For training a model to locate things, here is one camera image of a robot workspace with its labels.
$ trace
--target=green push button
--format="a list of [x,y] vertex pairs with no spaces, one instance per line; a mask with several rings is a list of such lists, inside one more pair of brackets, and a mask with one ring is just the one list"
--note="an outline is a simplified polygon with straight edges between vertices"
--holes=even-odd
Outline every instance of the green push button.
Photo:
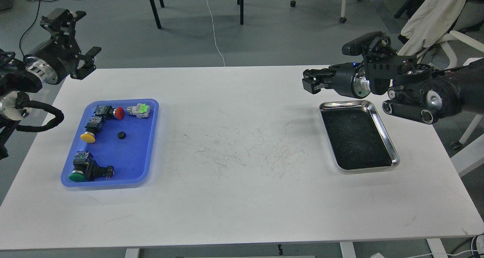
[[148,111],[148,106],[146,104],[141,105],[140,113],[145,113]]
[[73,182],[85,182],[86,178],[80,173],[72,173],[69,175],[69,179]]

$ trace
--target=black nut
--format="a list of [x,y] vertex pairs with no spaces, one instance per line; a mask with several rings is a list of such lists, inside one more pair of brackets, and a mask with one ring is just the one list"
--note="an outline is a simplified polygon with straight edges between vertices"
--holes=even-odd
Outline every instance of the black nut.
[[118,132],[118,138],[119,139],[125,139],[126,138],[126,132],[123,132],[123,131]]

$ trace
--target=white cloth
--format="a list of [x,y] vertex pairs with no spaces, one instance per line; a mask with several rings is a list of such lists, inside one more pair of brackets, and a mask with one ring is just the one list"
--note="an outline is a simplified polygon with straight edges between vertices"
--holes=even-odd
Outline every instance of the white cloth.
[[465,0],[425,0],[400,34],[408,38],[398,55],[414,55],[432,46],[452,26]]

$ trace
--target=gray floor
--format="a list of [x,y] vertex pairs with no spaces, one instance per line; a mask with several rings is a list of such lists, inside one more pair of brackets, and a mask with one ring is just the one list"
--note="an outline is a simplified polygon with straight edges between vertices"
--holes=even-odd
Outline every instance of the gray floor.
[[[42,3],[40,15],[52,9],[84,10],[87,16],[76,26],[76,38],[83,51],[101,46],[96,57],[98,68],[140,67],[197,67],[223,66],[222,58],[213,43],[211,18],[206,0],[164,0],[166,8],[158,7],[164,29],[155,27],[147,0],[60,0]],[[396,39],[406,19],[392,16],[405,0],[348,0],[345,24],[339,23],[341,0],[297,0],[291,8],[289,0],[245,0],[245,24],[240,26],[236,0],[208,0],[213,13],[217,45],[227,66],[255,65],[328,65],[358,61],[345,56],[341,46],[370,31],[384,31],[392,37],[393,46],[400,48]],[[35,17],[37,3],[15,0],[14,8],[0,11],[0,47],[19,51],[19,38]],[[468,35],[482,41],[482,32]],[[38,24],[23,40],[28,51],[48,33]],[[455,45],[460,59],[478,57],[465,46]],[[437,53],[436,64],[446,60]],[[35,97],[52,103],[58,86],[44,88]],[[33,113],[23,124],[40,124],[45,115]],[[436,130],[449,154],[449,144],[459,139],[473,115],[461,114],[442,120]],[[473,138],[483,132],[481,124]],[[10,157],[0,162],[0,202],[3,201],[35,134],[15,132],[7,142]],[[479,167],[464,176],[463,182],[481,215],[484,214],[482,187],[484,168]],[[451,251],[464,239],[443,239]],[[356,255],[368,258],[380,252],[386,257],[407,257],[428,253],[423,239],[411,241],[378,241],[355,243]],[[284,255],[316,255],[340,257],[338,244],[283,244]],[[74,249],[0,252],[1,257],[123,257],[124,249]],[[197,256],[276,256],[275,245],[234,245],[203,247],[148,248],[141,257],[197,257]]]

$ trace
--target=white cable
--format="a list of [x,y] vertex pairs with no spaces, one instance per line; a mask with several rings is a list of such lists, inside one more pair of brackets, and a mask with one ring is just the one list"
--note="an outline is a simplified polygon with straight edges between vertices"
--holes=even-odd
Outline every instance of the white cable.
[[475,251],[475,250],[465,250],[465,251],[461,251],[457,254],[448,254],[448,253],[427,253],[427,254],[422,254],[422,255],[417,255],[417,256],[411,256],[411,257],[405,257],[405,258],[417,258],[417,257],[422,257],[422,256],[427,256],[427,255],[448,255],[448,256],[457,256],[457,255],[461,255],[462,253],[465,253],[465,252],[469,252],[469,251]]
[[221,55],[222,59],[223,59],[223,66],[225,67],[225,58],[223,57],[223,55],[220,53],[220,50],[218,49],[218,46],[217,46],[217,39],[215,38],[215,25],[213,24],[213,15],[211,14],[211,9],[210,9],[210,6],[209,6],[209,0],[207,0],[207,7],[209,9],[209,12],[210,12],[210,17],[212,18],[212,28],[213,28],[213,41],[215,41],[215,47],[217,48],[217,51],[218,51],[218,54]]

